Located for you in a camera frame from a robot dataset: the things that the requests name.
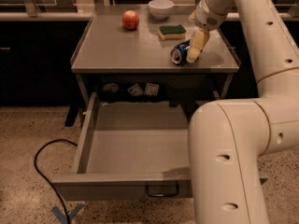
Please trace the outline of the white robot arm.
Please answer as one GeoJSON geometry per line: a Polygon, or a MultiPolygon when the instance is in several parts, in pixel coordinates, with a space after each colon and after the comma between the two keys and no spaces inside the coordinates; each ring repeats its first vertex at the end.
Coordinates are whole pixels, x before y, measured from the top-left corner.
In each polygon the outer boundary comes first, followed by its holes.
{"type": "Polygon", "coordinates": [[[188,150],[196,224],[269,224],[257,159],[299,145],[298,48],[271,0],[201,0],[194,22],[235,6],[258,97],[200,106],[188,150]]]}

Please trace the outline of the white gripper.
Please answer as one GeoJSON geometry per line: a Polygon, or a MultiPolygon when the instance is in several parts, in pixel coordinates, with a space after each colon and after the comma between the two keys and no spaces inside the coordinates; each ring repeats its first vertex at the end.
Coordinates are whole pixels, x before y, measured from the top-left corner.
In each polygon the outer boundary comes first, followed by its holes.
{"type": "Polygon", "coordinates": [[[201,0],[190,15],[198,29],[192,35],[190,47],[187,51],[187,62],[194,63],[202,53],[210,38],[209,31],[217,29],[226,19],[228,3],[225,0],[201,0]]]}

